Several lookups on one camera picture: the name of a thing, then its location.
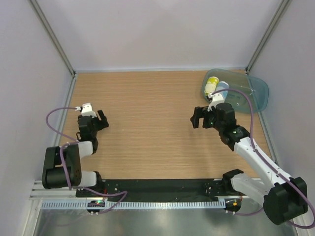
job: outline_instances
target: white wall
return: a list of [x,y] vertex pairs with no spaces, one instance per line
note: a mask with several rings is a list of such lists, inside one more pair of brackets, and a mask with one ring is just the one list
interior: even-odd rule
[[38,0],[76,70],[245,68],[280,0]]
[[[315,1],[292,1],[251,75],[270,89],[263,112],[279,164],[308,185],[315,204]],[[312,223],[311,213],[305,217]]]
[[20,236],[71,76],[28,1],[1,1],[0,32],[0,235]]

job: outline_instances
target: gray wall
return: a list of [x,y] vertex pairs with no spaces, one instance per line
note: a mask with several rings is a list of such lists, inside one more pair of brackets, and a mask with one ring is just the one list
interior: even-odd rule
[[[280,166],[308,185],[315,204],[315,1],[292,1],[251,75],[267,82],[263,115]],[[312,214],[303,217],[306,224]]]
[[280,0],[38,0],[76,70],[245,68]]
[[20,236],[71,76],[28,1],[1,1],[0,32],[0,235]]

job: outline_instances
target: wooden tabletop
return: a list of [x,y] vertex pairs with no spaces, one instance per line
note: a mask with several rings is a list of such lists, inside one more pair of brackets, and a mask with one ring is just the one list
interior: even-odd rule
[[[193,129],[194,107],[206,106],[201,84],[206,71],[111,72],[79,74],[71,107],[91,102],[103,110],[109,127],[98,132],[97,152],[81,160],[82,169],[103,178],[217,178],[241,169],[257,174],[224,145],[215,129]],[[69,111],[64,133],[75,137],[78,112]],[[249,130],[250,115],[237,113]],[[254,138],[268,154],[259,122]]]

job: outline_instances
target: plastic bin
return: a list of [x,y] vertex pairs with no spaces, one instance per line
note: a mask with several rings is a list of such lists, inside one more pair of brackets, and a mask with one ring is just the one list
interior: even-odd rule
[[[230,89],[238,89],[244,92],[250,98],[255,113],[261,112],[266,108],[269,89],[262,79],[222,69],[212,69],[207,72],[201,88],[202,95],[206,101],[208,100],[204,89],[208,78],[211,76],[216,76],[220,81],[227,82]],[[230,103],[235,111],[250,113],[250,107],[245,97],[237,92],[229,91],[225,101]]]

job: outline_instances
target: reflective floor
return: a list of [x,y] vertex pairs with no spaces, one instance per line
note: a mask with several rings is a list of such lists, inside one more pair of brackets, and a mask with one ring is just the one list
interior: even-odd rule
[[[240,212],[258,210],[243,199]],[[296,236],[264,212],[244,217],[222,209],[117,210],[90,216],[85,210],[41,210],[35,236]]]

